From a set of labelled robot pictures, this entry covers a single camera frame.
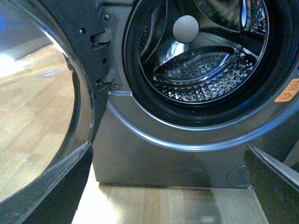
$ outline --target orange sticker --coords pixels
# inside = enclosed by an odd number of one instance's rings
[[[299,91],[299,78],[293,79],[275,102],[289,102]]]

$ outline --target washing machine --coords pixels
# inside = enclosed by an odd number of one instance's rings
[[[97,181],[247,188],[247,144],[284,160],[299,137],[295,96],[286,91],[299,72],[293,7],[266,0],[99,7],[111,33],[110,72],[100,82],[113,86],[93,144]]]
[[[39,35],[25,52],[58,46],[75,96],[61,147],[0,202],[1,222],[71,223],[92,162],[101,184],[299,192],[296,167],[281,163],[299,139],[298,1],[11,0],[0,10],[0,28],[28,27],[1,46]],[[296,211],[294,195],[284,208]]]

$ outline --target front-loading washing machine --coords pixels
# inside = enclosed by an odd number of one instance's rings
[[[97,181],[246,188],[248,143],[283,161],[299,138],[292,4],[99,1],[113,85]]]

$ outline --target washing machine door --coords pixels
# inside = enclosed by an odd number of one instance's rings
[[[299,158],[281,163],[249,145],[246,164],[256,195],[270,224],[299,223]]]
[[[92,3],[0,1],[0,222],[71,223],[106,108]]]

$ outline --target screw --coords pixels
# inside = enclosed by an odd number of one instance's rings
[[[109,21],[110,20],[110,16],[109,15],[104,15],[103,18],[104,18],[105,21]]]
[[[80,36],[83,36],[85,34],[85,30],[82,28],[79,30]]]

